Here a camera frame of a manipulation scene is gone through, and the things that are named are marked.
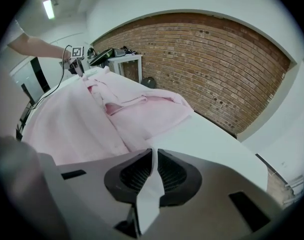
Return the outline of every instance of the brick wall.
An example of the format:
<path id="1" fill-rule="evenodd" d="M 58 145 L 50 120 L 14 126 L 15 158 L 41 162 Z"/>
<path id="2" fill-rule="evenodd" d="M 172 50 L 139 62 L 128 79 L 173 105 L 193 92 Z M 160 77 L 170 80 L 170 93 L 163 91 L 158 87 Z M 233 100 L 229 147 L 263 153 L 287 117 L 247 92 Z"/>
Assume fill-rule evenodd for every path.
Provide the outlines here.
<path id="1" fill-rule="evenodd" d="M 181 94 L 194 110 L 234 134 L 264 110 L 290 64 L 250 28 L 198 13 L 131 22 L 101 37 L 94 48 L 124 45 L 143 55 L 143 78 Z"/>

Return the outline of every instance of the ceiling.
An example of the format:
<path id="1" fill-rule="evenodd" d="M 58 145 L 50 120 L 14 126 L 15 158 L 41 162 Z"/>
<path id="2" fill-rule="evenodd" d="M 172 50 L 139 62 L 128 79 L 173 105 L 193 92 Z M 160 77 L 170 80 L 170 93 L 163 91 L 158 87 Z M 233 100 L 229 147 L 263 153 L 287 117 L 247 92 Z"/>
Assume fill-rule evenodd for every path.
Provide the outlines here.
<path id="1" fill-rule="evenodd" d="M 24 28 L 34 24 L 42 24 L 49 21 L 43 7 L 44 0 L 27 0 L 18 12 L 16 19 Z M 55 19 L 63 19 L 85 13 L 96 0 L 52 0 Z"/>

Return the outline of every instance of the pink garment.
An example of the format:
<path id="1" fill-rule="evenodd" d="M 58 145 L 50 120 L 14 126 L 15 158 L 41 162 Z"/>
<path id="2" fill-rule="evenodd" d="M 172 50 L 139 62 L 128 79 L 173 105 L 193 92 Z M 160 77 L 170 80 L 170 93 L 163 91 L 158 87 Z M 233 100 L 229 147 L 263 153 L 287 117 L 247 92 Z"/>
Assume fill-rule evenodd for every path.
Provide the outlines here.
<path id="1" fill-rule="evenodd" d="M 122 89 L 113 76 L 79 79 L 44 100 L 22 141 L 52 155 L 57 165 L 93 161 L 149 148 L 145 140 L 193 111 L 178 94 Z"/>

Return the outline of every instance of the human arm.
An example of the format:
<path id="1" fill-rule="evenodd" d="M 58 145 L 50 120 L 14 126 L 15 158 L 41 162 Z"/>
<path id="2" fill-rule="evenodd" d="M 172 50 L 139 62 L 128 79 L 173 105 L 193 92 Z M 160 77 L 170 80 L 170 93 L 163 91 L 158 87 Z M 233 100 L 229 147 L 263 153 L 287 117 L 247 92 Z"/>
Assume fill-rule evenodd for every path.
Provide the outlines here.
<path id="1" fill-rule="evenodd" d="M 10 48 L 22 55 L 35 57 L 48 57 L 62 59 L 64 49 L 56 45 L 51 45 L 43 40 L 28 36 L 22 33 L 17 39 L 8 44 Z M 69 51 L 65 51 L 64 59 L 71 57 Z"/>

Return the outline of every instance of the ceiling light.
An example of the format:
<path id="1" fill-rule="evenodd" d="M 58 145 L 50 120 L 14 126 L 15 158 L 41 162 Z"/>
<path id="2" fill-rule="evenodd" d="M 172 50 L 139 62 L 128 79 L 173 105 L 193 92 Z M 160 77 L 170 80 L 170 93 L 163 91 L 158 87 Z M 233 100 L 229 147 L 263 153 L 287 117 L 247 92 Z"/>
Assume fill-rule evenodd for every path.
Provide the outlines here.
<path id="1" fill-rule="evenodd" d="M 46 14 L 48 16 L 49 19 L 53 19 L 54 18 L 54 12 L 53 12 L 53 7 L 52 7 L 52 3 L 51 0 L 46 0 L 43 2 Z"/>

